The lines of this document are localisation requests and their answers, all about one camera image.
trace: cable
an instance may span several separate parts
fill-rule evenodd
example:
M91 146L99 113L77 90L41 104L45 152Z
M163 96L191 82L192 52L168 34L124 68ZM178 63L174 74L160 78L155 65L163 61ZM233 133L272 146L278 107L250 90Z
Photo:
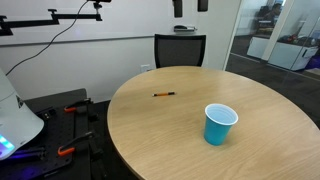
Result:
M74 19L73 23L72 23L67 29L61 31L59 34L57 34L56 36L54 36L53 39L51 40L51 42L50 42L44 49L42 49L38 54L36 54L36 55L34 55L34 56L32 56L32 57L29 57L29 58L27 58L27 59L25 59L25 60L22 60L22 61L20 61L18 64L16 64L15 66L13 66L13 67L10 69L10 71L7 72L6 76L8 76L8 75L9 75L17 66L19 66L20 64L22 64L22 63L24 63L24 62L26 62L26 61L28 61L28 60L30 60L30 59L33 59L33 58L39 56L41 53L43 53L43 51L45 51L46 49L48 49L48 48L51 46L51 44L53 43L53 41L54 41L58 36L60 36L61 34L63 34L63 33L66 32L66 31L68 31L70 28L72 28L72 26L73 26L73 25L76 23L76 21L78 20L78 16L79 16L80 11L82 10L83 6L86 5L88 2L89 2L89 1L86 1L85 3L82 4L82 6L80 7L80 9L79 9L79 11L78 11L78 13L77 13L77 16L76 16L76 18Z

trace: blue light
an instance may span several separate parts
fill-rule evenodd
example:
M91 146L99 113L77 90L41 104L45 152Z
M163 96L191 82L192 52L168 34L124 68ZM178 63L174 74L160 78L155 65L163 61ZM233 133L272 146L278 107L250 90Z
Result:
M6 138L4 138L3 136L0 135L0 143L5 146L7 149L11 150L14 149L14 145L11 144L11 142L9 142L8 140L6 140Z

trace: round table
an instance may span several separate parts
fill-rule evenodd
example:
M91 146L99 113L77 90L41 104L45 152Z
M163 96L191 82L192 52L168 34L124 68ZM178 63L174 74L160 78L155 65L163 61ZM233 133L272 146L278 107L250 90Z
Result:
M153 93L176 92L152 97ZM204 137L208 104L239 116L220 146ZM141 179L320 179L320 131L274 90L233 73L160 68L123 84L108 109L112 141Z

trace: chair backrest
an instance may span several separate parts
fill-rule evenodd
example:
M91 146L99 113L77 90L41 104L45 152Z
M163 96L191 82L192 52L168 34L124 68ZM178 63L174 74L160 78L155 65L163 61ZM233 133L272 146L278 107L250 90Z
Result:
M156 67L201 66L205 53L206 35L176 36L155 34Z

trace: pen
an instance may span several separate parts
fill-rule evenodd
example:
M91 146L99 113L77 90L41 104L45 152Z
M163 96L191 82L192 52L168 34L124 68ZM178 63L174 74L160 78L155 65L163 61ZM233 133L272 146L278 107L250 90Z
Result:
M175 95L175 92L165 92L165 93L156 93L156 94L152 94L152 96L169 96L169 95Z

